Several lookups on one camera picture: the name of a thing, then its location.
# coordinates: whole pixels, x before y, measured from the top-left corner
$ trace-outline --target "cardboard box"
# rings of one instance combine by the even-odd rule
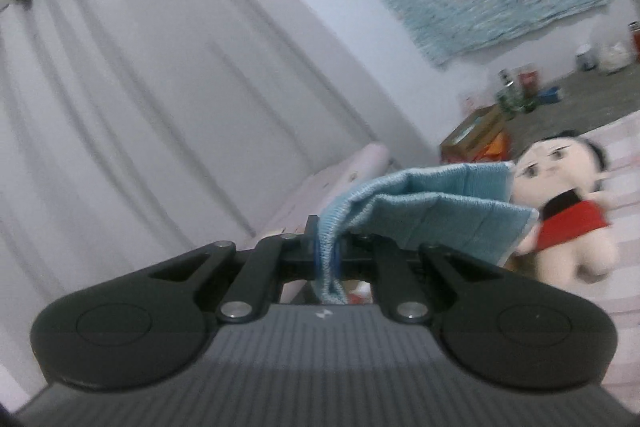
[[[440,144],[443,164],[510,159],[511,140],[500,107],[473,111]]]

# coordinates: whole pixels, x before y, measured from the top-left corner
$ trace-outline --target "doll face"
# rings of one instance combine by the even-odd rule
[[[580,140],[556,138],[534,143],[516,164],[513,202],[542,208],[567,190],[594,191],[602,178],[593,151]]]

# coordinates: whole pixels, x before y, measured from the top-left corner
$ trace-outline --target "plush toy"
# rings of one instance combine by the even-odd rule
[[[513,203],[540,212],[516,254],[534,252],[538,279],[556,287],[566,287],[579,267],[594,276],[607,274],[618,248],[605,217],[612,198],[602,188],[604,151],[565,131],[534,143],[515,169]]]

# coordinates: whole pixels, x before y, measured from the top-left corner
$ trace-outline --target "red shirt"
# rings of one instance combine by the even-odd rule
[[[608,226],[596,203],[580,201],[542,221],[536,251],[567,243],[592,230]]]

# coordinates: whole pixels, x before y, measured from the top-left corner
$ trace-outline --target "metal screw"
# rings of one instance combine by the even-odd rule
[[[225,302],[220,308],[220,312],[231,319],[246,317],[252,310],[251,304],[242,301]]]
[[[402,304],[398,305],[397,309],[398,314],[406,319],[420,319],[429,312],[427,306],[420,302],[413,301],[403,302]]]

